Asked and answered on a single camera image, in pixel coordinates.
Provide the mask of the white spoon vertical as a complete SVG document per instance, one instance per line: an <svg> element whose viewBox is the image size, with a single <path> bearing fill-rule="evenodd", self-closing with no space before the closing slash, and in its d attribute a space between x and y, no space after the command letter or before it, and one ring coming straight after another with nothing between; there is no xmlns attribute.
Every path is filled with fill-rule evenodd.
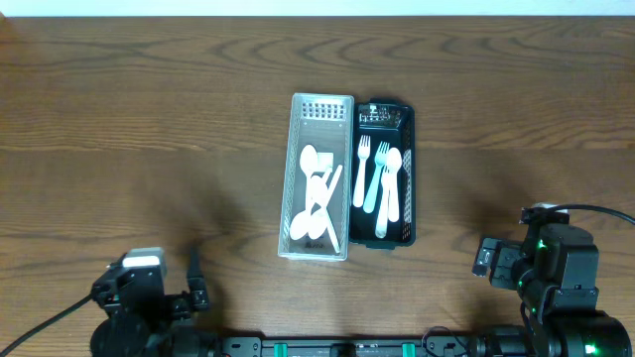
<svg viewBox="0 0 635 357"><path fill-rule="evenodd" d="M321 177L312 176L313 208L311 211L301 211L293 218L290 227L290 238L292 240L299 240L306 235L312 240L316 240L323 234L326 228L326 223L324 222L327 206L326 196L328 193L326 182L331 172L332 169L327 169Z"/></svg>

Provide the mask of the clear mesh plastic basket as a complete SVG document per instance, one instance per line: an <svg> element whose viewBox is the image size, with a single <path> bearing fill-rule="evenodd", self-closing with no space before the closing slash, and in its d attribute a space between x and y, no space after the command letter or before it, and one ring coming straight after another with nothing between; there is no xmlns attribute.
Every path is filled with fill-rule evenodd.
<svg viewBox="0 0 635 357"><path fill-rule="evenodd" d="M292 97L278 255L344 261L351 206L350 95Z"/></svg>

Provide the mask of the pale pink plastic spoon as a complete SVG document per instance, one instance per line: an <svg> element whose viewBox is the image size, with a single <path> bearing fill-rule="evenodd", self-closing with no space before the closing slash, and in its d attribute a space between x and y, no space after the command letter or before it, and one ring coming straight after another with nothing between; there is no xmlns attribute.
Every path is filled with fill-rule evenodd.
<svg viewBox="0 0 635 357"><path fill-rule="evenodd" d="M400 218L397 174L402 167L402 156L395 147L388 151L387 166L389 174L388 220L397 222Z"/></svg>

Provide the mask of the pale green plastic fork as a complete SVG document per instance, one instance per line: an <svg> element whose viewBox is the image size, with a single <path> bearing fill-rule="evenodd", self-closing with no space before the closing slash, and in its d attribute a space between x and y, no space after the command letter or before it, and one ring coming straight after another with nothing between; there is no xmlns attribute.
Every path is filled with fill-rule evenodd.
<svg viewBox="0 0 635 357"><path fill-rule="evenodd" d="M371 213L374 210L377 199L379 179L381 172L386 165L389 149L389 143L381 142L376 151L374 157L375 171L362 206L365 213Z"/></svg>

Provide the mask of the black mesh plastic basket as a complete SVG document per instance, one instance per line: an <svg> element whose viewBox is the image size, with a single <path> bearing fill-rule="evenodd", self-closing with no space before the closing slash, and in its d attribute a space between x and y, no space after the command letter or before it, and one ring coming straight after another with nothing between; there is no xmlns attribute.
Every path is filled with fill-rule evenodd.
<svg viewBox="0 0 635 357"><path fill-rule="evenodd" d="M416 240L415 110L392 99L355 106L349 240L392 250Z"/></svg>

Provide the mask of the white fork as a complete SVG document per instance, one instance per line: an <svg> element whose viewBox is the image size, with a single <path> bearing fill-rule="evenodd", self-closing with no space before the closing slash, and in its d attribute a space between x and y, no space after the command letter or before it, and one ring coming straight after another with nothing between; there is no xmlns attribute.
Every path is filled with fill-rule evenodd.
<svg viewBox="0 0 635 357"><path fill-rule="evenodd" d="M370 156L370 150L370 136L362 135L357 148L358 169L352 197L352 204L354 207L361 207L363 205L366 161Z"/></svg>
<svg viewBox="0 0 635 357"><path fill-rule="evenodd" d="M385 167L381 177L382 184L382 196L380 206L377 215L377 221L375 226L375 236L379 239L384 239L387 235L388 226L388 205L390 195L390 183L388 168Z"/></svg>

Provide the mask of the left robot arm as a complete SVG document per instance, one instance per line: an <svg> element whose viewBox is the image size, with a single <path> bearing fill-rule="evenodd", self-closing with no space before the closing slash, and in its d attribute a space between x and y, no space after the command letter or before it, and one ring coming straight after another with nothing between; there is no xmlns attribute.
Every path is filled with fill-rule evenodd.
<svg viewBox="0 0 635 357"><path fill-rule="evenodd" d="M165 251L132 249L111 263L92 285L90 298L107 318L93 332L93 356L220 356L214 333L193 326L195 315L210 309L196 248L190 250L188 288L165 293Z"/></svg>

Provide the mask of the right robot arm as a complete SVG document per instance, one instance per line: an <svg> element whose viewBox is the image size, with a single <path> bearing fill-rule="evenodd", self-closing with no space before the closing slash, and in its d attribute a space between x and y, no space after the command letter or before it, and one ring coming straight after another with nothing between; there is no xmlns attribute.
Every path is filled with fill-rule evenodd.
<svg viewBox="0 0 635 357"><path fill-rule="evenodd" d="M624 325L596 308L599 251L587 231L532 225L522 243L484 238L472 273L521 300L521 326L473 337L471 356L623 356L633 353Z"/></svg>

